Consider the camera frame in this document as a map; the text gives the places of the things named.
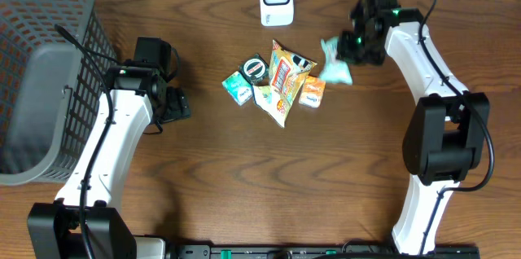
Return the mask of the light teal snack packet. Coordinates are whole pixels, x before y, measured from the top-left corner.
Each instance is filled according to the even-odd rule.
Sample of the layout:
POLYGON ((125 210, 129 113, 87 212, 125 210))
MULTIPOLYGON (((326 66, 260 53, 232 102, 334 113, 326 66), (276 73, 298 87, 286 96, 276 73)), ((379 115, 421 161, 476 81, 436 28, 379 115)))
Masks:
POLYGON ((348 64, 337 58, 338 37, 322 39, 321 47, 325 55, 325 64, 319 74, 319 79, 332 84, 352 84, 352 76, 348 64))

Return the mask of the teal white tissue packet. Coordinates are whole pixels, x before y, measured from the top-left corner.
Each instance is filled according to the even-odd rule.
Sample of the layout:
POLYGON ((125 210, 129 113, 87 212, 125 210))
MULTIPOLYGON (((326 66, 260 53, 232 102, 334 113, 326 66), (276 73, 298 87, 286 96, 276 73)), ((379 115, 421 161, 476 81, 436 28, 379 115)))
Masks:
POLYGON ((253 96, 252 86, 239 71, 228 76, 221 84, 239 106, 253 96))

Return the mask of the orange snack packet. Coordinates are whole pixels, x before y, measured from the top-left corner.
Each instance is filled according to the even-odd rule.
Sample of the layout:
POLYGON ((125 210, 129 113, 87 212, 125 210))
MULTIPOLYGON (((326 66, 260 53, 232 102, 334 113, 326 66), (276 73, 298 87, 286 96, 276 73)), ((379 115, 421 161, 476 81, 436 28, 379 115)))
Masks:
POLYGON ((307 76, 299 97, 299 104, 318 108, 322 102, 326 83, 317 77, 307 76))

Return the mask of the yellow red snack bag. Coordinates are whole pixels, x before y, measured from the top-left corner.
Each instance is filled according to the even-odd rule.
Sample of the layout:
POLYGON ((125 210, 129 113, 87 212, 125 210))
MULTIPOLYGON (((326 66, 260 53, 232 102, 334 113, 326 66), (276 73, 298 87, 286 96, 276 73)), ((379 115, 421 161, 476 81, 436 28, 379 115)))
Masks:
POLYGON ((253 86, 255 104, 282 128, 310 71, 317 65, 273 40, 267 86, 253 86))

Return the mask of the dark green round packet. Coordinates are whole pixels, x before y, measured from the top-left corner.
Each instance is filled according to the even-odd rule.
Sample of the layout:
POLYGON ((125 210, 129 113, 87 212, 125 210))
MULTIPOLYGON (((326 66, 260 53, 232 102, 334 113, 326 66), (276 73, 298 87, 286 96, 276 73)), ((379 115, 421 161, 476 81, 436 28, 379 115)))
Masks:
POLYGON ((239 66, 239 73, 250 85, 255 86, 269 75, 269 66, 259 54, 254 54, 239 66))

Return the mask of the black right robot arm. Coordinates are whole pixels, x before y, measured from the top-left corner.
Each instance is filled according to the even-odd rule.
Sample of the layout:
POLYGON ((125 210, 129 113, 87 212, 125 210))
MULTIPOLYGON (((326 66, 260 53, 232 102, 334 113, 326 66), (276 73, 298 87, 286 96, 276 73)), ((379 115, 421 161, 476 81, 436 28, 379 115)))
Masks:
POLYGON ((401 254, 427 255, 451 195, 490 143, 489 101, 450 72, 419 10, 353 10, 349 18, 353 29, 342 32, 338 56, 355 64, 390 57, 416 103, 402 143, 409 187, 392 238, 401 254))

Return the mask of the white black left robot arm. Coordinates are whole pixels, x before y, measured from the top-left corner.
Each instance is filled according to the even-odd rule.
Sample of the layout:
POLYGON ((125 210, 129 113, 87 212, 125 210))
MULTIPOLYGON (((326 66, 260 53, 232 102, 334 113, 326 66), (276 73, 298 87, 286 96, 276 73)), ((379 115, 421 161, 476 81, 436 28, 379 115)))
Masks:
POLYGON ((173 258, 170 242, 133 235, 120 215, 139 139, 161 125, 174 89, 160 68, 115 66, 72 176, 51 204, 36 203, 28 232, 38 258, 173 258))

